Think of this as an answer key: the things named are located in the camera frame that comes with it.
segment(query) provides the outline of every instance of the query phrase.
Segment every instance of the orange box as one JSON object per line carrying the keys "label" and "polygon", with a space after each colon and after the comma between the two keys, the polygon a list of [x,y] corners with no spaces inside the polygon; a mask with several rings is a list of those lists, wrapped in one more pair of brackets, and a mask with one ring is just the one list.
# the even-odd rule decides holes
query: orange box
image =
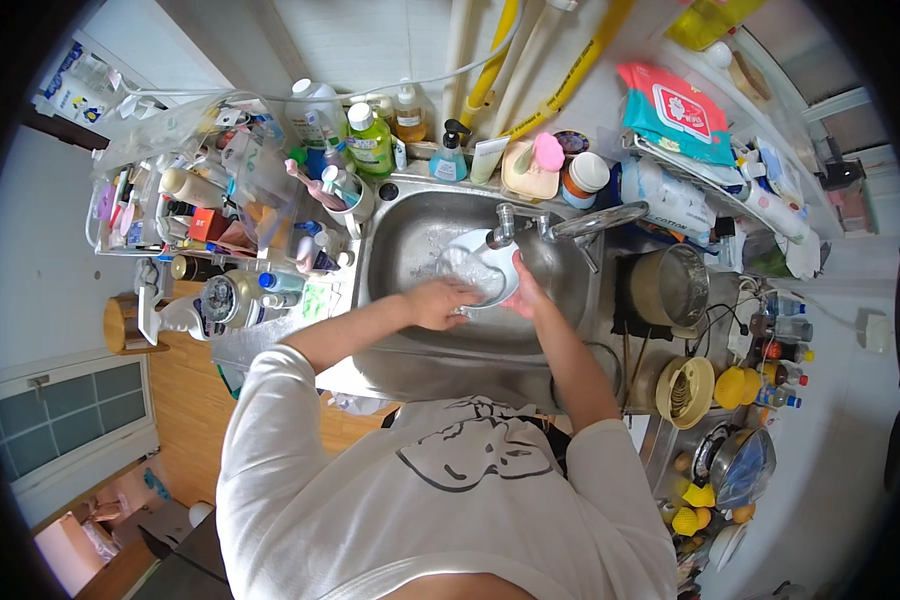
{"label": "orange box", "polygon": [[224,215],[211,208],[198,208],[193,211],[193,218],[187,235],[201,242],[214,242],[227,231],[229,223]]}

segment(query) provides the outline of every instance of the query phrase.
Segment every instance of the shirt sleeve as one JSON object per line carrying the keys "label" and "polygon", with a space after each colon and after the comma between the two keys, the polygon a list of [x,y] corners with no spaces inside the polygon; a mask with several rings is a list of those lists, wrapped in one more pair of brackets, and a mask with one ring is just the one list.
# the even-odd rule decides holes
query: shirt sleeve
{"label": "shirt sleeve", "polygon": [[613,571],[620,570],[617,575],[629,583],[642,581],[658,597],[675,597],[677,556],[624,422],[609,418],[577,433],[567,448],[566,462],[570,485],[619,532],[642,567],[638,576],[634,570],[624,573],[609,565],[611,580],[616,579]]}
{"label": "shirt sleeve", "polygon": [[216,481],[216,531],[235,594],[276,517],[329,464],[314,379],[299,352],[276,345],[243,381]]}

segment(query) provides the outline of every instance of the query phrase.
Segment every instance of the red and teal package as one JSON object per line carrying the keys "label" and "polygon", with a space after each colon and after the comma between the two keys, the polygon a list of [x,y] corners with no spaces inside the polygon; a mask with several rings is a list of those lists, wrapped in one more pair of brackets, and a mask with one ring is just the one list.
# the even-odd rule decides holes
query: red and teal package
{"label": "red and teal package", "polygon": [[624,127],[691,159],[734,166],[727,115],[704,92],[669,71],[617,65],[629,91]]}

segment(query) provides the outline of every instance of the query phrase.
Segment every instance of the person's right hand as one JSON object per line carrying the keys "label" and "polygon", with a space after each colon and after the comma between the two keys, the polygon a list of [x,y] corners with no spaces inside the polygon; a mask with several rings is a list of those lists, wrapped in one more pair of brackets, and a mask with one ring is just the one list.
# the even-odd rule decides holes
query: person's right hand
{"label": "person's right hand", "polygon": [[427,330],[449,330],[467,322],[464,315],[452,315],[453,310],[484,301],[474,288],[451,277],[431,279],[403,294],[407,301],[408,319],[412,325]]}
{"label": "person's right hand", "polygon": [[532,321],[537,315],[537,310],[542,303],[549,303],[550,298],[540,287],[540,283],[523,263],[523,254],[519,251],[513,253],[513,267],[520,277],[520,285],[513,295],[505,299],[501,306],[509,308],[524,319]]}

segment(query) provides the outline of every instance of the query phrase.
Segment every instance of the white door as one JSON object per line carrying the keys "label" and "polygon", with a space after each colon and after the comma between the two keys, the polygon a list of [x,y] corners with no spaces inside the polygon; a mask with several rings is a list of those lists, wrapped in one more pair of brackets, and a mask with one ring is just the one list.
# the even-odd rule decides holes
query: white door
{"label": "white door", "polygon": [[0,382],[0,460],[27,526],[158,446],[146,355]]}

